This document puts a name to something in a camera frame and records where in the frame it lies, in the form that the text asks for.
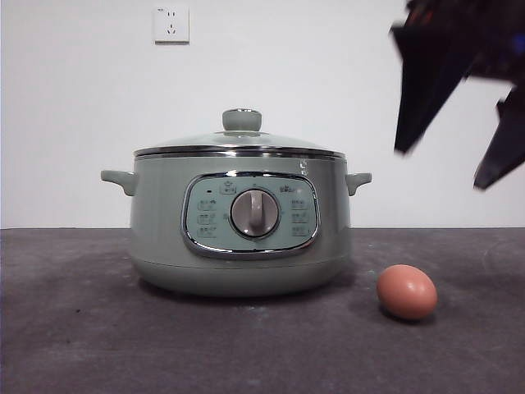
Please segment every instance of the wall socket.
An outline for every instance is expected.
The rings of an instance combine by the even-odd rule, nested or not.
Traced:
[[[175,5],[155,8],[153,39],[156,44],[189,43],[189,7]]]

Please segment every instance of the pot base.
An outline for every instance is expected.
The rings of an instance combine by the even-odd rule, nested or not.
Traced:
[[[198,296],[274,296],[329,282],[348,257],[279,268],[190,268],[133,259],[139,275],[155,286]]]

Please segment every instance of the glass lid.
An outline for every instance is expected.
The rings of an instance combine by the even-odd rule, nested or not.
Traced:
[[[253,109],[236,108],[222,113],[224,131],[169,140],[152,148],[135,151],[135,156],[191,156],[217,153],[224,156],[320,155],[344,158],[342,153],[325,149],[308,141],[261,132],[263,117]]]

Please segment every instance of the black object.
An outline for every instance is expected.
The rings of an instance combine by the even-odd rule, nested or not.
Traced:
[[[474,185],[486,189],[525,161],[525,2],[413,0],[392,32],[403,58],[395,149],[422,137],[459,82],[468,76],[508,80],[500,125]]]

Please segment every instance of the brown egg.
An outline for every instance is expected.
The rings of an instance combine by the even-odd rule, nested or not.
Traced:
[[[428,316],[437,304],[436,287],[420,269],[410,265],[392,265],[377,279],[377,296],[395,316],[419,320]]]

